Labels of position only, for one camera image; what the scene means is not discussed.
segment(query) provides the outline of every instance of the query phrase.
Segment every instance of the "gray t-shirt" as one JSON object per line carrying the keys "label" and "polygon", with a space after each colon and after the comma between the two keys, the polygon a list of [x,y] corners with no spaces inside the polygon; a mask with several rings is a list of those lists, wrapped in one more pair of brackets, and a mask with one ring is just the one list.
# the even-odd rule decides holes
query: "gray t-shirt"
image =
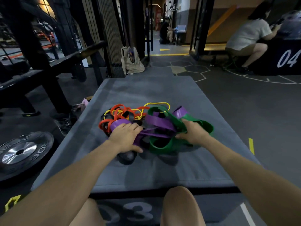
{"label": "gray t-shirt", "polygon": [[226,48],[240,51],[250,44],[255,44],[260,38],[271,33],[270,26],[265,20],[248,20],[231,36],[226,44]]}

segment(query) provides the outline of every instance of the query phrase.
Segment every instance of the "black t-shirt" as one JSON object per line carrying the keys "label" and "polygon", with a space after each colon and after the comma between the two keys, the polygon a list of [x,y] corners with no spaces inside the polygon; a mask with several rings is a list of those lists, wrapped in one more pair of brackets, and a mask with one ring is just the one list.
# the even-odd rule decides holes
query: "black t-shirt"
{"label": "black t-shirt", "polygon": [[162,39],[166,39],[167,38],[167,27],[169,27],[169,23],[167,21],[164,21],[162,26],[161,26],[161,29],[160,29],[160,37]]}

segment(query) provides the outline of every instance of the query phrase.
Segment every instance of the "number 04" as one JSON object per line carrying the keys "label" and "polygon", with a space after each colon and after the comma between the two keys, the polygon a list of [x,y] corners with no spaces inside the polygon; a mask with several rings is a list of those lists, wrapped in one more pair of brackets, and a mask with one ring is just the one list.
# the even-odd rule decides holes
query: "number 04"
{"label": "number 04", "polygon": [[290,67],[292,67],[297,62],[297,59],[298,59],[299,55],[301,54],[301,50],[299,50],[293,57],[291,57],[290,60],[288,60],[290,58],[291,53],[292,53],[291,50],[287,50],[286,52],[283,53],[283,55],[281,56],[281,58],[278,61],[278,64],[277,64],[278,68],[283,67],[285,64],[290,64]]}

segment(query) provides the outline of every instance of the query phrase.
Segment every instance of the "woman in gray t-shirt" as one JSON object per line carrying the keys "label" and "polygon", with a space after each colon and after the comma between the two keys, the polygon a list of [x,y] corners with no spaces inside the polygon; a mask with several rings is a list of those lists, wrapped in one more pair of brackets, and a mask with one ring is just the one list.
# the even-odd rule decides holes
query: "woman in gray t-shirt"
{"label": "woman in gray t-shirt", "polygon": [[234,56],[250,56],[237,69],[240,73],[253,74],[253,72],[249,71],[248,66],[259,59],[268,49],[266,44],[257,43],[257,41],[261,38],[264,40],[274,38],[281,27],[281,25],[277,25],[271,30],[269,24],[265,21],[271,12],[271,7],[271,4],[267,1],[262,2],[248,17],[248,21],[227,42],[225,50],[230,54]]}

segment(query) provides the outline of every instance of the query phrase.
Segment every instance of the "weight plate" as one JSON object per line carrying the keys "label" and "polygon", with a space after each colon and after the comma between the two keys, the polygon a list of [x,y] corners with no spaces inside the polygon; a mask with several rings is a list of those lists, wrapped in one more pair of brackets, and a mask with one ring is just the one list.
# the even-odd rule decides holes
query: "weight plate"
{"label": "weight plate", "polygon": [[32,132],[0,146],[0,181],[13,178],[36,165],[54,143],[49,132]]}

